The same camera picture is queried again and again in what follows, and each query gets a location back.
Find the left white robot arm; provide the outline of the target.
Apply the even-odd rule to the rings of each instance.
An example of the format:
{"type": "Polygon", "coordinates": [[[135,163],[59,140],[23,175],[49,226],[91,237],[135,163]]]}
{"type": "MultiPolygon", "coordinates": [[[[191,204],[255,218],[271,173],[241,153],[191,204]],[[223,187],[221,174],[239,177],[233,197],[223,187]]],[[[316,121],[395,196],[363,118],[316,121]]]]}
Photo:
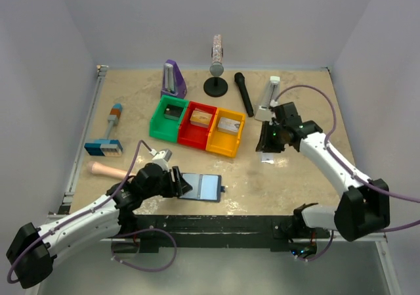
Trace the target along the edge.
{"type": "Polygon", "coordinates": [[[7,281],[24,289],[45,280],[60,261],[98,240],[129,237],[136,229],[134,210],[154,196],[180,197],[192,190],[178,167],[169,170],[149,163],[88,206],[57,221],[19,228],[6,257],[7,281]]]}

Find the white silver credit card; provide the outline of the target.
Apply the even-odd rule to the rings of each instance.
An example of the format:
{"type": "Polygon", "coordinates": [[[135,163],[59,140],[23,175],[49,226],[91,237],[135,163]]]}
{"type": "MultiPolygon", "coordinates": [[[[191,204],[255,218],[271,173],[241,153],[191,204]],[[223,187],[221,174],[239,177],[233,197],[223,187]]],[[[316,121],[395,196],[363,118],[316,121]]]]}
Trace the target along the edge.
{"type": "Polygon", "coordinates": [[[261,154],[261,162],[267,163],[267,164],[273,164],[274,163],[274,155],[271,153],[262,153],[261,154]]]}

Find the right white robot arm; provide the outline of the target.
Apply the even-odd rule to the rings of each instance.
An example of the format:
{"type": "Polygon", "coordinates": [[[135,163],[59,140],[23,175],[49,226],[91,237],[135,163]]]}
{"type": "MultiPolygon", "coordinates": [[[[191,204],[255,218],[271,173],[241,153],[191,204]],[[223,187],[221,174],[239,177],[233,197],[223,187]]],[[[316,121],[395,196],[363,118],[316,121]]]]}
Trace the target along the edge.
{"type": "Polygon", "coordinates": [[[292,102],[269,106],[271,119],[261,127],[258,152],[281,153],[293,147],[308,158],[339,195],[336,207],[318,203],[295,208],[283,231],[307,237],[315,228],[337,231],[352,242],[390,225],[389,188],[382,179],[373,180],[354,167],[343,155],[332,156],[335,147],[314,121],[302,121],[292,102]]]}

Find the navy blue card holder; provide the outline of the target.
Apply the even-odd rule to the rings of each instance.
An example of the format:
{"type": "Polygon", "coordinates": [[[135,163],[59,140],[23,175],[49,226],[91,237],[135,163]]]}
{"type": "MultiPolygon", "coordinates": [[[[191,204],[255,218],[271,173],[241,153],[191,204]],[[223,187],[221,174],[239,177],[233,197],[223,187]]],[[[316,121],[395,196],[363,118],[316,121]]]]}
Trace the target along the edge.
{"type": "Polygon", "coordinates": [[[179,199],[220,202],[221,194],[225,192],[221,175],[184,173],[182,177],[192,189],[179,199]]]}

